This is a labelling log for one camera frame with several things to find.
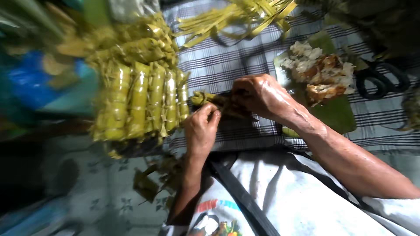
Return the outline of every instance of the black strap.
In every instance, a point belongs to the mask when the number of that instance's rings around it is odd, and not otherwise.
[[[212,176],[217,178],[233,197],[255,235],[280,236],[267,216],[230,170],[209,159],[207,160],[207,167]]]

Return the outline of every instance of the graphic print on shirt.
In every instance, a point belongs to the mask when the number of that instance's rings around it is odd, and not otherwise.
[[[242,236],[236,220],[228,224],[227,221],[219,222],[216,215],[202,213],[196,220],[188,236]]]
[[[240,211],[238,205],[235,202],[228,200],[212,199],[198,204],[196,213],[205,212],[217,207],[229,207],[231,209]]]

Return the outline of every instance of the blue checkered cloth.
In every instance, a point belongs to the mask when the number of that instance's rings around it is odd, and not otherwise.
[[[168,25],[178,32],[176,19],[190,18],[212,8],[222,8],[228,5],[223,0],[196,0],[173,5],[163,10]],[[322,20],[311,22],[300,12],[304,8],[297,7],[290,15],[290,34],[285,41],[280,40],[281,31],[274,25],[265,28],[257,37],[236,43],[235,40],[221,37],[223,44],[212,38],[207,38],[192,48],[179,53],[179,68],[190,71],[188,91],[206,91],[209,93],[225,93],[231,90],[234,79],[244,75],[267,73],[276,76],[273,59],[287,50],[295,41],[306,40],[310,35],[324,29],[331,36],[335,47],[341,49],[347,45],[354,53],[365,59],[373,56],[372,50],[360,37],[359,30],[351,27],[343,29],[340,26],[323,26]],[[322,16],[321,11],[305,8],[314,15]],[[187,36],[177,38],[182,45]],[[420,75],[420,57],[406,57],[398,67],[410,75],[412,84]],[[386,70],[380,72],[392,80],[392,75]],[[358,93],[348,95],[357,129],[345,134],[345,137],[363,148],[373,150],[419,149],[419,132],[400,132],[387,127],[399,128],[407,120],[401,107],[405,94],[391,93],[379,100],[367,100]],[[213,150],[244,150],[264,148],[282,144],[294,149],[306,149],[302,139],[282,137],[281,126],[271,120],[258,118],[258,122],[225,120],[219,124],[216,144]],[[164,149],[173,153],[185,152],[186,141],[184,133],[178,132],[167,138]]]

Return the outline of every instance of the black scissors handle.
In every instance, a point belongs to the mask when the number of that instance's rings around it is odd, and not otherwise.
[[[386,62],[370,62],[364,60],[369,67],[356,72],[356,87],[360,95],[366,99],[380,99],[389,92],[403,92],[410,87],[410,79],[395,66]],[[389,70],[397,79],[399,84],[395,86],[386,76],[379,73],[376,68],[382,66]],[[369,93],[365,86],[365,81],[372,82],[376,87],[375,93]]]

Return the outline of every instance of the hand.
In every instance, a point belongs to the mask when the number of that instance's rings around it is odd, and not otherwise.
[[[220,117],[221,113],[217,107],[212,103],[207,103],[185,120],[186,168],[201,172],[216,140]]]
[[[296,102],[276,79],[267,74],[236,79],[232,88],[233,100],[261,117],[288,127],[307,109]]]

